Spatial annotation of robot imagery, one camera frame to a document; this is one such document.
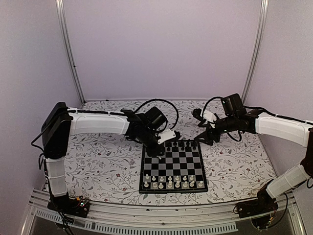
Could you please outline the black white chess board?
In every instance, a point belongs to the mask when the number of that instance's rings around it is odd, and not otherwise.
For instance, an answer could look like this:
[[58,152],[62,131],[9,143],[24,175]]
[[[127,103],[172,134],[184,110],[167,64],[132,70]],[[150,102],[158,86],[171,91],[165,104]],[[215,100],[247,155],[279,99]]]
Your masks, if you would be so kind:
[[[207,179],[204,169],[204,163],[202,159],[200,143],[198,143],[198,150],[195,152],[166,152],[161,156],[160,160],[158,157],[149,157],[145,147],[142,150],[141,156],[141,171],[139,177],[139,193],[141,194],[167,194],[167,193],[201,193],[208,192]],[[145,175],[148,174],[150,179],[145,179]],[[194,175],[195,185],[191,188],[190,176]],[[152,176],[156,177],[157,186],[159,183],[159,177],[164,177],[164,188],[159,189],[158,187],[152,188]],[[168,177],[172,177],[173,187],[167,188]],[[175,187],[175,177],[180,176],[180,187]],[[182,178],[187,176],[188,186],[184,188],[182,183],[185,182]],[[144,182],[149,183],[149,188],[144,187]],[[203,181],[202,188],[198,187],[198,182]]]

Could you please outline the white queen piece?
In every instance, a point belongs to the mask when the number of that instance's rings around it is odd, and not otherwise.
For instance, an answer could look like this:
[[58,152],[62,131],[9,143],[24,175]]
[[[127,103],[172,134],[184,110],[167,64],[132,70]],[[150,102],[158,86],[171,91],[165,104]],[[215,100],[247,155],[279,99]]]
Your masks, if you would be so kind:
[[170,180],[167,184],[167,188],[172,188],[173,187],[173,182]]

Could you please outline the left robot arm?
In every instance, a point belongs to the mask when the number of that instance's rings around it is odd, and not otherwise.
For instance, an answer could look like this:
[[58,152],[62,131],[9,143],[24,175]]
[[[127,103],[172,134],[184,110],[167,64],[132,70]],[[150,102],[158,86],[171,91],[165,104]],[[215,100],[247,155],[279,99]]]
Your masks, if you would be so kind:
[[123,167],[139,157],[144,146],[153,156],[162,152],[159,133],[168,119],[157,107],[142,113],[79,110],[54,105],[31,145],[41,150],[41,164],[50,198],[69,212],[80,195],[96,198],[109,177],[120,180]]

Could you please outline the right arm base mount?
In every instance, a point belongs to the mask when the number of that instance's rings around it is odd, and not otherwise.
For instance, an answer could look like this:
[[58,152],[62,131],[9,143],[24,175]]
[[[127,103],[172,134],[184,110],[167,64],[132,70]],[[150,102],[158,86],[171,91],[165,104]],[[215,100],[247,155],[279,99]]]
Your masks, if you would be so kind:
[[233,212],[240,218],[260,215],[278,209],[276,199],[267,196],[260,196],[256,199],[237,203]]

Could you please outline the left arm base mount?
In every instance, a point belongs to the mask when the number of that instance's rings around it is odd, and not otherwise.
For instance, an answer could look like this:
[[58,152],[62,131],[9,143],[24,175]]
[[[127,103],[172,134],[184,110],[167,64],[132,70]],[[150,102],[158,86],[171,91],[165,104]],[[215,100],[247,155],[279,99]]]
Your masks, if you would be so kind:
[[47,206],[48,209],[77,217],[87,218],[89,213],[89,199],[83,196],[76,198],[64,196],[51,196]]

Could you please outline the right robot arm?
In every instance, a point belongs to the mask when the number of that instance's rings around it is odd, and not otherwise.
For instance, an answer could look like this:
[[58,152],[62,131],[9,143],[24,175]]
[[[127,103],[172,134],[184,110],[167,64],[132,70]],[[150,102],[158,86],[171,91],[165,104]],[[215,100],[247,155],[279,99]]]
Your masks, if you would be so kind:
[[221,135],[234,131],[260,137],[267,153],[273,154],[271,162],[279,175],[266,183],[253,202],[256,213],[264,213],[272,200],[296,189],[313,177],[313,123],[294,117],[275,114],[266,108],[247,106],[239,94],[218,97],[224,117],[207,110],[215,98],[209,99],[203,108],[195,109],[193,117],[205,130],[196,138],[213,145]]

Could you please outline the white bishop piece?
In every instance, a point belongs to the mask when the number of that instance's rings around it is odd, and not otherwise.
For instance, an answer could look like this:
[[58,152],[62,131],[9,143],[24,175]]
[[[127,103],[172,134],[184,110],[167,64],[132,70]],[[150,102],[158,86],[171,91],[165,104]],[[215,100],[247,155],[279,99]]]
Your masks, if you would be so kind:
[[187,181],[183,182],[183,183],[182,183],[182,186],[183,186],[184,188],[186,188],[186,187],[188,186],[188,182],[187,182]]

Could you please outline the white king piece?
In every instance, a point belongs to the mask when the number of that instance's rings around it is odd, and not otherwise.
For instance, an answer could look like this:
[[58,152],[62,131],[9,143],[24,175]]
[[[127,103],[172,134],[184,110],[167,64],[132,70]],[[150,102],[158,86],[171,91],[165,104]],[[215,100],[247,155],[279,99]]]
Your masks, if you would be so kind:
[[175,177],[175,187],[179,188],[180,187],[180,176]]

